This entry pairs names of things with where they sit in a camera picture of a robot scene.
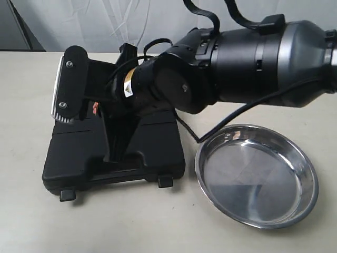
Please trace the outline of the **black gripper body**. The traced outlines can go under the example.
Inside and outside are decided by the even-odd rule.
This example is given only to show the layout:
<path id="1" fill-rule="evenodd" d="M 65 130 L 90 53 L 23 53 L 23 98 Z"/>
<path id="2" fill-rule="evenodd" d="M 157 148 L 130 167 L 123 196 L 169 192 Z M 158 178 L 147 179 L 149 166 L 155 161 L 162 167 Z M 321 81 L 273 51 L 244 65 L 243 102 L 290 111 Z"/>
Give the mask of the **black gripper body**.
<path id="1" fill-rule="evenodd" d="M 108 116 L 145 116 L 163 110 L 163 98 L 154 84 L 156 56 L 137 56 L 138 66 L 127 69 L 89 59 L 83 107 L 92 113 L 104 110 Z"/>

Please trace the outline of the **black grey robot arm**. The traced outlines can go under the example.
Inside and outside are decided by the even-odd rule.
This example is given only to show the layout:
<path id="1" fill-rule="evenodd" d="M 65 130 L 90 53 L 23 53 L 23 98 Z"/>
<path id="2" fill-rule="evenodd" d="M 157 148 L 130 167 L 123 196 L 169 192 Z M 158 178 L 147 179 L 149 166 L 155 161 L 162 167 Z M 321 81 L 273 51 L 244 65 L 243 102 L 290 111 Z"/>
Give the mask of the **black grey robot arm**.
<path id="1" fill-rule="evenodd" d="M 300 108 L 336 92 L 336 30 L 310 21 L 281 23 L 269 16 L 256 30 L 211 38 L 194 28 L 157 56 L 138 56 L 127 43 L 120 50 L 109 63 L 90 59 L 77 45 L 66 49 L 54 86 L 55 120 L 83 118 L 91 101 L 121 118 L 166 108 L 197 114 L 216 102 L 250 103 L 294 84 L 301 87 L 267 103 Z"/>

